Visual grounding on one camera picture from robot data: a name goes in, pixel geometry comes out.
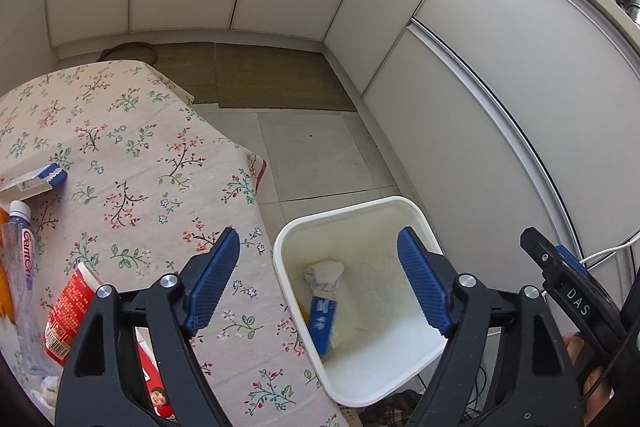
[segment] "table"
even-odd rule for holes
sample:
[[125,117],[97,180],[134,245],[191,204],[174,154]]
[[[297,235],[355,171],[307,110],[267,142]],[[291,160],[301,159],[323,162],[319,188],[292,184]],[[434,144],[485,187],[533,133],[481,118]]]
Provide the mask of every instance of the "table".
[[[57,162],[63,187],[28,200],[38,239],[34,320],[79,261],[119,291],[147,287],[208,251],[227,226],[241,254],[192,345],[235,426],[346,427],[290,318],[256,201],[266,163],[201,118],[167,77],[136,61],[40,76],[0,98],[0,184]],[[17,367],[15,330],[0,349]],[[16,374],[25,390],[37,385]]]

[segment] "red package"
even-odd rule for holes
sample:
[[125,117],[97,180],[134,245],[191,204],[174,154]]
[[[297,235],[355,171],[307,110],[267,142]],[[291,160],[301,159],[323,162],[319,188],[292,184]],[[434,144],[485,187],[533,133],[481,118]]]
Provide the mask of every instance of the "red package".
[[151,404],[154,406],[154,410],[158,416],[175,422],[174,409],[172,409],[169,403],[164,385],[162,384],[162,380],[160,380],[160,372],[156,365],[154,352],[142,338],[138,330],[136,330],[136,336],[138,339],[138,357],[140,358],[142,372],[145,375],[146,389],[149,391]]
[[95,272],[85,263],[78,263],[53,305],[44,330],[44,351],[60,365],[65,365],[82,318],[100,286],[102,282]]

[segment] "person's hand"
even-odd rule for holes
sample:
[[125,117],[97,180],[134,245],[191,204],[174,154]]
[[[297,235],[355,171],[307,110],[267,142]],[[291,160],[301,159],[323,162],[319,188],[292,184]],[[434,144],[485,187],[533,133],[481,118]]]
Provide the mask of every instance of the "person's hand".
[[[584,346],[584,340],[582,340],[580,337],[575,336],[575,333],[565,335],[564,337],[562,337],[562,339],[564,340],[564,347],[569,353],[571,362],[575,363],[580,350]],[[600,378],[602,371],[603,369],[601,367],[597,367],[591,372],[589,378],[587,378],[587,380],[584,382],[584,389],[582,390],[583,394],[587,393],[587,391],[590,390],[591,386],[596,383],[596,380]],[[587,400],[584,412],[585,426],[588,425],[589,422],[593,420],[602,410],[602,408],[607,404],[607,402],[609,401],[610,393],[611,386],[605,379]]]

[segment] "plastic bottle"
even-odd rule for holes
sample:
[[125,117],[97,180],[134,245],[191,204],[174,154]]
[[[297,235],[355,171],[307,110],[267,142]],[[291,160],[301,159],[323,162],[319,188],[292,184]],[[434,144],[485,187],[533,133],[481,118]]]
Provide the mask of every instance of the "plastic bottle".
[[12,201],[9,207],[9,222],[18,225],[18,241],[27,290],[33,290],[33,244],[31,232],[31,209],[23,201]]
[[35,239],[30,229],[31,209],[22,201],[12,201],[9,222],[2,225],[7,275],[15,306],[20,370],[46,377],[59,373],[43,348],[44,324],[38,324],[33,292]]

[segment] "white plastic bin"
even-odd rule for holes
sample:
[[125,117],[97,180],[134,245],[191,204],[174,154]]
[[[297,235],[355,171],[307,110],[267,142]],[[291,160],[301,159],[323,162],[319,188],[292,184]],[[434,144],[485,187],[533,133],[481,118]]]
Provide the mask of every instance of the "white plastic bin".
[[[319,380],[340,404],[377,402],[425,368],[446,344],[427,324],[398,261],[396,238],[407,226],[428,250],[442,253],[420,209],[399,196],[300,217],[276,238],[273,262],[289,311]],[[337,347],[324,362],[296,302],[308,310],[312,294],[302,273],[323,259],[345,265],[336,293]]]

